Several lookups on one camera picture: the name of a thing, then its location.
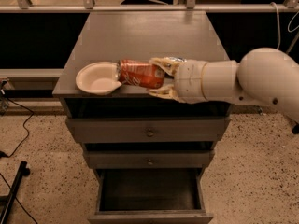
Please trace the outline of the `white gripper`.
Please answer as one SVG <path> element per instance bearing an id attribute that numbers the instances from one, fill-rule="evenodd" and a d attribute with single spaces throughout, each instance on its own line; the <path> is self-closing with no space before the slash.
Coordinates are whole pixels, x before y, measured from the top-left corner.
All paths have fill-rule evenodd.
<path id="1" fill-rule="evenodd" d="M 160 67 L 174 78 L 174 85 L 163 85 L 159 89 L 147 89 L 149 95 L 186 104 L 206 102 L 202 91 L 203 69 L 206 61 L 186 60 L 177 57 L 151 58 L 150 64 Z"/>

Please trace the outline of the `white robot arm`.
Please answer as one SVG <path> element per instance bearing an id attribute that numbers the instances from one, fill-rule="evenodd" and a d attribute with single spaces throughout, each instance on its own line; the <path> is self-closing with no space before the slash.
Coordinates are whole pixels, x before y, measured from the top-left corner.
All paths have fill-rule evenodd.
<path id="1" fill-rule="evenodd" d="M 154 97 L 185 104 L 218 101 L 270 106 L 299 122 L 299 65 L 278 49 L 254 49 L 239 63 L 169 57 L 149 62 L 173 78 L 159 89 L 149 89 Z"/>

